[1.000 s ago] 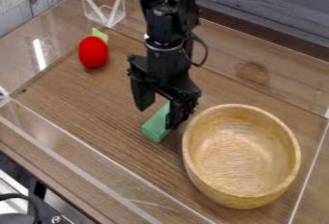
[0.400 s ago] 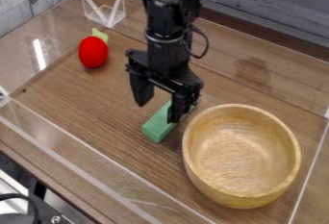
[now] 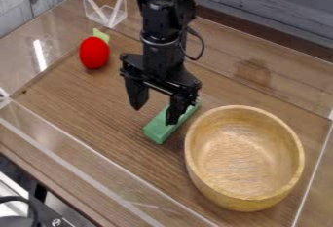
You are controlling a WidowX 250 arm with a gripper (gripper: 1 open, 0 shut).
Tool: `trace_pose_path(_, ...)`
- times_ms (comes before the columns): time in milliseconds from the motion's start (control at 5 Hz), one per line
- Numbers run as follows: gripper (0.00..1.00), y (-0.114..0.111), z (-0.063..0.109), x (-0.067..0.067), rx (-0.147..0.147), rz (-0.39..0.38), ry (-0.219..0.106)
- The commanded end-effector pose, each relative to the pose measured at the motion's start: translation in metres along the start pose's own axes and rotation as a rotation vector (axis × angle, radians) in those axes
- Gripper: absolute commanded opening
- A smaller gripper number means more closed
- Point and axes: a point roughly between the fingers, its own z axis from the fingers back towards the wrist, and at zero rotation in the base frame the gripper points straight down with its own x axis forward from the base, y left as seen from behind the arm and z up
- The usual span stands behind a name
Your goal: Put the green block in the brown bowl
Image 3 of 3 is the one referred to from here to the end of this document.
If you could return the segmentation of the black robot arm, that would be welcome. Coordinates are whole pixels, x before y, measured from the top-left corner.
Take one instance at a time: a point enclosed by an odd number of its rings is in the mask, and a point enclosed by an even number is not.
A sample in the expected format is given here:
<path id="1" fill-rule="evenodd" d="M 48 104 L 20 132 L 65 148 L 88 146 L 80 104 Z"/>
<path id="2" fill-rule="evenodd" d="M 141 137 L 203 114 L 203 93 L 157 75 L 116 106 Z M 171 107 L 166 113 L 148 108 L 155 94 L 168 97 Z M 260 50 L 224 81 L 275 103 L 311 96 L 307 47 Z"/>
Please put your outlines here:
<path id="1" fill-rule="evenodd" d="M 143 53 L 119 56 L 119 74 L 133 109 L 144 106 L 151 90 L 170 96 L 166 123 L 174 125 L 187 108 L 195 105 L 202 88 L 199 79 L 184 67 L 187 59 L 199 59 L 186 52 L 187 37 L 199 35 L 190 27 L 196 5 L 194 0 L 136 0 L 136 3 Z"/>

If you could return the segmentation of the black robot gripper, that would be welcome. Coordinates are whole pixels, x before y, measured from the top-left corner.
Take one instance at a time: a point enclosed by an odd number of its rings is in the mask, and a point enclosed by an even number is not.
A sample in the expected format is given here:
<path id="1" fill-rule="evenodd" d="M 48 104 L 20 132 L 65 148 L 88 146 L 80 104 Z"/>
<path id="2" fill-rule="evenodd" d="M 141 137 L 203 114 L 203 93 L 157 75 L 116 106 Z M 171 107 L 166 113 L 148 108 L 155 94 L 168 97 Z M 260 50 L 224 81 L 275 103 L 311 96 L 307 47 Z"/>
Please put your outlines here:
<path id="1" fill-rule="evenodd" d="M 121 54 L 120 76 L 129 105 L 139 110 L 148 100 L 148 90 L 153 89 L 170 96 L 166 110 L 166 125 L 175 125 L 190 106 L 196 105 L 202 83 L 186 70 L 186 38 L 180 36 L 168 42 L 143 39 L 141 54 Z"/>

